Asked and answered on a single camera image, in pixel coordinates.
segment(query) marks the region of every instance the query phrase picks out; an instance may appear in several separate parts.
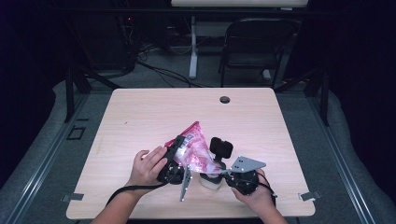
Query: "black strap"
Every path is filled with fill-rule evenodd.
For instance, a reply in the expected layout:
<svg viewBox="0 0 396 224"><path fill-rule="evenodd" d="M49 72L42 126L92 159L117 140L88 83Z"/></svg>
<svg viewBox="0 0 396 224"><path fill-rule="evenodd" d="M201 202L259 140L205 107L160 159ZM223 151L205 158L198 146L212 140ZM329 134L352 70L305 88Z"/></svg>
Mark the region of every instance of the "black strap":
<svg viewBox="0 0 396 224"><path fill-rule="evenodd" d="M265 178L264 175L259 174L259 173L257 173L257 174L260 175L260 176L262 176L262 178L264 178L265 181L268 183L268 186L265 185L265 184L263 184L263 183L260 183L260 182L259 182L259 185L260 185L260 186L263 186L263 187L265 187L266 189L269 189L269 190L270 190L270 192L271 192L271 199L272 199L272 201L273 201L273 203L274 203L274 206L276 206L276 198L277 198L277 195L276 195L276 194L274 193L274 191L271 189L270 182L268 182L267 178Z"/></svg>
<svg viewBox="0 0 396 224"><path fill-rule="evenodd" d="M126 186L120 189L117 189L110 197L110 199L108 199L106 205L108 205L119 193L124 192L125 190L137 190L137 189L157 189L160 188L162 186L165 186L167 183L163 183L160 185L155 185L155 186L137 186L137 185L133 185L133 186Z"/></svg>

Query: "metal bracket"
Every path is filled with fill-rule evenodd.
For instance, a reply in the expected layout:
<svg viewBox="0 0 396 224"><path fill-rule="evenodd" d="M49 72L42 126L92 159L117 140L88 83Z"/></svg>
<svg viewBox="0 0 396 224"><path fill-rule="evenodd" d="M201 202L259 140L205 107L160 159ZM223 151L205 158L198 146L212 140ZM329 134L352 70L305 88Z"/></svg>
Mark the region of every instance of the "metal bracket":
<svg viewBox="0 0 396 224"><path fill-rule="evenodd" d="M72 193L70 195L66 194L62 197L61 201L64 203L70 203L70 201L72 200L81 201L83 197L84 194L77 194L77 193Z"/></svg>
<svg viewBox="0 0 396 224"><path fill-rule="evenodd" d="M184 202L184 195L186 195L191 179L192 176L191 176L190 166L187 165L186 170L184 171L183 182L181 183L181 193L180 193L181 202Z"/></svg>
<svg viewBox="0 0 396 224"><path fill-rule="evenodd" d="M298 194L298 197L299 197L301 200L303 200L304 202L305 202L305 201L313 201L313 202L314 202L316 199L318 199L318 198L321 197L321 194L319 193L319 191L307 192L307 193L305 193L305 194L299 193L299 194Z"/></svg>
<svg viewBox="0 0 396 224"><path fill-rule="evenodd" d="M230 170L234 173L246 173L266 166L265 162L255 161L247 157L239 156Z"/></svg>

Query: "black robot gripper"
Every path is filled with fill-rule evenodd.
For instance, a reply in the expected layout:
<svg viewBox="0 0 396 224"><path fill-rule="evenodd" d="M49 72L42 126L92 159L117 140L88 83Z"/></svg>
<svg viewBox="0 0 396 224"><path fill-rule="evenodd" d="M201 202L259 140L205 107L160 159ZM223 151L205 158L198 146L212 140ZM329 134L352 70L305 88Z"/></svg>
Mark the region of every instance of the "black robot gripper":
<svg viewBox="0 0 396 224"><path fill-rule="evenodd" d="M186 137L184 136L178 135L172 146L167 148L166 153L163 156L167 159L167 163L158 174L158 181L173 185L179 185L183 182L184 167L179 166L178 163L174 161L174 157L177 150L183 145L185 138Z"/></svg>

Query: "dark background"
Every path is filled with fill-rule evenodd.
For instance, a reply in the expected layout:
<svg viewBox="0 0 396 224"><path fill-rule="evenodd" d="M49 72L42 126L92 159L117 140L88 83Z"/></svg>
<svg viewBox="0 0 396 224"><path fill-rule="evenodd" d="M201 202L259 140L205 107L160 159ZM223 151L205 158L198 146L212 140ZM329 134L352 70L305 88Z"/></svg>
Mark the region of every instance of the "dark background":
<svg viewBox="0 0 396 224"><path fill-rule="evenodd" d="M160 7L168 5L166 1L156 2ZM112 69L131 69L133 46L125 43L120 34L114 34L119 30L114 29L117 22L113 19L104 22L102 29L108 30L105 34L103 30L94 35L85 34L87 21L78 22L74 33L61 17L43 13L41 1L1 4L0 185L3 186L48 118L55 100L52 87L64 80L70 59L89 68L106 65ZM395 2L315 0L308 9L348 9L352 16L332 21L305 20L285 78L300 76L323 62L329 65L331 90L345 112L352 144L377 185L395 202L396 146L392 142L396 138ZM162 26L155 22L159 18L143 23L140 28L146 31L142 32L152 35L149 25ZM77 42L75 34L83 36L86 45ZM153 41L166 46L161 39ZM101 50L93 58L86 48ZM115 50L123 57L108 59L106 49Z"/></svg>

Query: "human hand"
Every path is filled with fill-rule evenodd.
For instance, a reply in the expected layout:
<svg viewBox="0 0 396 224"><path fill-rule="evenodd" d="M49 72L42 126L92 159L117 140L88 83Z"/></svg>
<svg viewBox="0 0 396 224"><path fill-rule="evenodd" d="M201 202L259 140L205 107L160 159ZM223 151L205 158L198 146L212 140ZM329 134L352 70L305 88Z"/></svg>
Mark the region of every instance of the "human hand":
<svg viewBox="0 0 396 224"><path fill-rule="evenodd" d="M165 153L166 147L157 147L150 153L149 150L139 151L134 157L134 166L131 176L125 186L160 185L161 182L157 180L157 176L167 162L167 159L163 158ZM137 189L131 192L138 197L142 197L150 191L152 191L152 189Z"/></svg>
<svg viewBox="0 0 396 224"><path fill-rule="evenodd" d="M265 176L262 169L257 169L256 172ZM268 186L268 182L261 175L259 175L260 183ZM271 198L271 191L263 186L259 185L250 195L243 195L235 188L232 188L232 191L237 200L245 203L259 217L265 217L266 214L273 213L276 210Z"/></svg>

